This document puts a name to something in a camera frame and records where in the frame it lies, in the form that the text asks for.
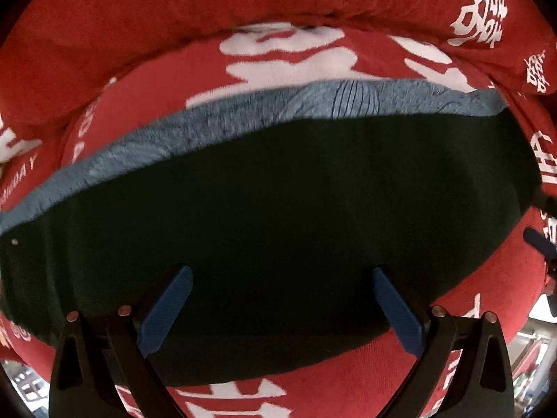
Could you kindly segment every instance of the black clamp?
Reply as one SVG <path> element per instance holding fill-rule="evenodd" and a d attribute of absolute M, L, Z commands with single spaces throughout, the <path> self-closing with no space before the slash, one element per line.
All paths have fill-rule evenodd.
<path fill-rule="evenodd" d="M 512 373 L 497 316 L 451 316 L 425 307 L 384 268 L 374 270 L 375 297 L 403 347 L 418 357 L 380 418 L 419 418 L 453 350 L 462 355 L 436 418 L 512 418 Z"/>
<path fill-rule="evenodd" d="M 145 357 L 160 348 L 192 284 L 193 273 L 184 267 L 137 310 L 124 305 L 92 319 L 70 312 L 52 369 L 50 416 L 129 418 L 104 357 L 110 350 L 145 418 L 185 418 Z"/>

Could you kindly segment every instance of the red fabric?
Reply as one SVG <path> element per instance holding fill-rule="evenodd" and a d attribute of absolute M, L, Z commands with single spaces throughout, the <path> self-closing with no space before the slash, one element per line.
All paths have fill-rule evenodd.
<path fill-rule="evenodd" d="M 540 355 L 541 345 L 543 344 L 542 341 L 538 341 L 536 345 L 534 345 L 526 357 L 521 361 L 520 365 L 514 371 L 513 378 L 517 378 L 520 374 L 526 374 L 528 377 L 532 374 L 533 370 L 536 369 L 537 364 L 536 361 L 538 360 L 538 356 Z"/>
<path fill-rule="evenodd" d="M 118 80 L 77 120 L 62 163 L 75 162 L 184 107 L 239 92 L 333 78 L 424 78 L 416 70 L 455 90 L 491 84 L 471 64 L 407 38 L 351 28 L 313 32 L 288 24 L 257 29 L 194 41 Z M 277 47 L 273 42 L 278 39 L 282 44 Z M 457 77 L 442 76 L 451 72 Z"/>
<path fill-rule="evenodd" d="M 0 360 L 15 361 L 16 363 L 25 364 L 21 357 L 11 349 L 7 347 L 0 346 Z"/>
<path fill-rule="evenodd" d="M 4 166 L 0 179 L 0 212 L 16 206 L 60 168 L 65 139 L 64 132 L 54 133 L 37 148 Z"/>
<path fill-rule="evenodd" d="M 286 32 L 273 32 L 262 39 L 292 40 L 296 30 L 285 29 Z M 75 121 L 73 129 L 69 130 L 62 163 L 71 163 L 76 153 L 76 159 L 83 158 L 118 136 L 162 115 L 179 110 L 192 96 L 194 100 L 190 102 L 196 103 L 200 93 L 214 93 L 215 89 L 222 89 L 225 85 L 242 83 L 227 73 L 232 70 L 230 66 L 238 61 L 238 57 L 222 53 L 222 50 L 227 50 L 226 45 L 231 38 L 232 35 L 227 34 L 192 43 L 180 51 L 141 65 L 113 83 Z M 243 49 L 249 45 L 250 42 L 246 41 L 244 44 L 237 44 L 237 47 Z M 283 50 L 293 49 L 293 46 L 296 46 L 295 42 L 284 44 Z M 419 69 L 427 75 L 431 75 L 431 71 L 441 74 L 449 69 L 461 71 L 464 80 L 448 80 L 448 86 L 463 86 L 463 83 L 478 88 L 491 86 L 489 78 L 469 63 L 459 59 L 452 60 L 431 46 L 426 48 L 408 39 L 394 40 L 382 33 L 344 29 L 341 38 L 327 45 L 311 49 L 303 49 L 301 45 L 298 47 L 300 48 L 294 53 L 272 51 L 248 57 L 243 55 L 241 60 L 244 65 L 248 63 L 251 66 L 275 60 L 299 64 L 325 51 L 342 48 L 343 51 L 350 50 L 357 56 L 353 67 L 343 69 L 346 75 L 359 73 L 420 78 L 422 75 L 409 68 L 409 65 L 416 68 L 416 64 L 420 64 L 427 67 Z M 337 65 L 332 65 L 333 72 L 338 70 Z M 322 73 L 327 76 L 331 70 L 325 68 Z M 277 76 L 280 74 L 265 78 L 275 80 Z M 252 82 L 252 85 L 258 88 L 268 83 L 262 79 Z M 229 91 L 233 93 L 237 89 L 232 88 Z M 537 130 L 543 130 L 551 137 L 557 136 L 555 128 L 548 122 L 547 112 L 534 97 L 529 96 L 526 99 L 515 93 L 515 102 L 512 93 L 508 94 L 508 101 L 520 119 L 528 139 Z M 205 97 L 209 99 L 215 96 L 209 93 L 205 94 Z M 545 143 L 544 149 L 551 148 L 551 144 L 547 144 L 545 140 L 541 142 Z M 78 143 L 84 145 L 76 151 Z M 9 176 L 6 175 L 4 180 L 9 180 Z M 530 309 L 539 297 L 545 278 L 541 255 L 527 246 L 522 239 L 522 231 L 526 226 L 542 230 L 544 221 L 538 211 L 528 212 L 489 261 L 437 303 L 445 306 L 452 314 L 470 317 L 479 317 L 488 310 L 494 311 L 502 322 L 507 339 L 510 340 L 527 319 Z M 34 338 L 17 338 L 17 332 L 21 330 L 15 327 L 15 334 L 10 336 L 16 340 L 15 349 L 40 375 L 48 379 L 54 350 Z M 456 358 L 457 354 L 453 355 L 450 363 Z M 265 390 L 265 393 L 256 397 L 221 398 L 218 388 L 215 390 L 215 387 L 212 388 L 217 393 L 207 396 L 213 391 L 208 386 L 171 389 L 171 393 L 185 411 L 194 416 L 202 414 L 199 408 L 213 411 L 255 411 L 259 410 L 264 402 L 279 408 L 271 408 L 276 413 L 283 409 L 290 410 L 294 417 L 301 418 L 316 413 L 325 416 L 374 416 L 398 388 L 413 362 L 414 358 L 404 353 L 395 335 L 389 332 L 366 347 L 316 366 L 280 376 L 270 376 L 265 382 L 271 382 L 275 387 L 270 387 L 270 393 Z M 455 370 L 450 363 L 433 395 L 430 408 L 446 392 Z M 230 388 L 238 388 L 243 395 L 255 395 L 262 381 L 264 380 L 255 379 L 236 382 L 234 387 Z M 134 407 L 133 399 L 124 389 L 119 391 L 131 410 Z M 272 396 L 277 394 L 277 391 L 283 391 L 284 395 L 281 393 L 279 396 Z"/>
<path fill-rule="evenodd" d="M 281 59 L 294 64 L 320 49 L 326 50 L 317 48 L 289 55 L 273 52 L 248 58 L 240 55 L 235 59 L 217 52 L 217 44 L 220 46 L 219 42 L 230 34 L 200 38 L 264 20 L 328 24 L 341 26 L 347 35 L 336 44 L 328 44 L 327 49 L 345 47 L 356 51 L 358 62 L 353 71 L 389 77 L 421 76 L 408 69 L 405 60 L 410 59 L 439 73 L 456 66 L 473 87 L 486 87 L 493 80 L 545 170 L 546 191 L 557 195 L 557 165 L 550 160 L 550 154 L 557 155 L 553 146 L 557 133 L 534 96 L 555 89 L 555 35 L 530 0 L 505 0 L 496 9 L 504 6 L 508 14 L 493 18 L 489 13 L 488 18 L 502 26 L 501 40 L 495 40 L 493 48 L 478 38 L 458 47 L 450 45 L 448 39 L 464 36 L 457 35 L 451 24 L 458 19 L 461 8 L 472 3 L 473 0 L 34 0 L 0 50 L 0 112 L 5 123 L 2 134 L 8 128 L 17 134 L 6 144 L 8 147 L 19 138 L 39 137 L 45 142 L 37 151 L 44 150 L 56 138 L 51 137 L 52 133 L 72 121 L 71 115 L 80 107 L 94 101 L 74 129 L 66 132 L 69 142 L 62 163 L 71 163 L 76 152 L 77 157 L 90 154 L 139 125 L 179 110 L 194 94 L 241 83 L 226 73 L 226 67 L 236 61 Z M 452 63 L 413 55 L 378 32 L 429 41 L 447 53 Z M 125 76 L 141 61 L 191 39 L 197 41 L 187 49 L 145 63 Z M 386 53 L 389 55 L 382 63 Z M 112 76 L 119 78 L 118 83 L 96 100 Z M 79 142 L 84 145 L 78 152 Z M 27 162 L 29 155 L 32 153 L 6 166 L 0 189 L 13 181 L 21 171 L 17 162 L 21 168 L 21 162 Z M 31 181 L 27 171 L 29 184 L 21 180 L 4 206 L 15 205 L 46 176 L 45 172 L 37 173 Z M 453 314 L 478 317 L 487 310 L 494 311 L 510 340 L 527 319 L 544 284 L 543 260 L 522 240 L 526 226 L 545 231 L 555 242 L 557 224 L 531 210 L 486 264 L 437 303 Z M 48 379 L 54 350 L 15 325 L 7 323 L 7 333 L 17 353 Z M 374 416 L 398 388 L 412 363 L 413 358 L 403 352 L 389 332 L 359 350 L 313 367 L 270 376 L 266 383 L 255 379 L 225 387 L 180 388 L 181 395 L 175 390 L 172 394 L 194 418 L 207 416 L 200 408 L 212 411 L 210 415 L 236 411 L 264 418 Z M 430 408 L 443 396 L 453 371 L 447 367 Z M 133 406 L 129 395 L 121 393 Z"/>
<path fill-rule="evenodd" d="M 191 39 L 264 20 L 297 25 L 382 29 L 439 44 L 474 60 L 511 89 L 524 83 L 524 59 L 546 51 L 555 36 L 531 0 L 504 0 L 487 20 L 500 22 L 500 41 L 460 47 L 454 24 L 473 0 L 33 0 L 0 50 L 0 113 L 20 137 L 68 123 L 108 79 Z M 555 71 L 545 71 L 549 83 Z"/>

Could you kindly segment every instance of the dark green fabric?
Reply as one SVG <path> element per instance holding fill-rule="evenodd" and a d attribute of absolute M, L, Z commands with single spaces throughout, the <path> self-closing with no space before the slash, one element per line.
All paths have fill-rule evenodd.
<path fill-rule="evenodd" d="M 108 181 L 4 234 L 2 307 L 55 345 L 69 311 L 134 305 L 183 263 L 193 292 L 149 357 L 163 381 L 290 371 L 386 331 L 372 267 L 432 302 L 495 251 L 539 186 L 508 110 L 291 122 Z"/>

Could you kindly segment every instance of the blue clamp pad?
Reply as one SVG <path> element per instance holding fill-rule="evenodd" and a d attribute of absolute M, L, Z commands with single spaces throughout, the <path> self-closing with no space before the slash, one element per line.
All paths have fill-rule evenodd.
<path fill-rule="evenodd" d="M 137 345 L 144 357 L 163 345 L 192 288 L 193 272 L 182 267 L 141 322 Z"/>
<path fill-rule="evenodd" d="M 538 250 L 546 259 L 557 259 L 557 247 L 534 228 L 525 228 L 523 238 L 526 243 Z"/>
<path fill-rule="evenodd" d="M 374 294 L 405 351 L 421 357 L 425 351 L 426 331 L 411 306 L 391 283 L 385 272 L 373 271 Z"/>

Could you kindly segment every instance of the metal rivet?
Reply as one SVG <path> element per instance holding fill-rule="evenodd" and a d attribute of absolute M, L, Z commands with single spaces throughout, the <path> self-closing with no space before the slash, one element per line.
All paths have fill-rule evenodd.
<path fill-rule="evenodd" d="M 121 317 L 126 317 L 132 314 L 132 307 L 130 305 L 122 305 L 118 308 L 118 315 Z"/>
<path fill-rule="evenodd" d="M 436 318 L 444 318 L 447 315 L 447 310 L 443 307 L 433 307 L 431 309 L 431 314 Z"/>
<path fill-rule="evenodd" d="M 66 320 L 68 322 L 75 322 L 77 321 L 78 317 L 79 317 L 79 313 L 77 311 L 72 311 L 68 313 L 68 315 L 66 316 Z"/>
<path fill-rule="evenodd" d="M 497 322 L 497 315 L 494 312 L 488 311 L 484 314 L 484 317 L 486 318 L 486 321 L 491 322 L 492 324 Z"/>

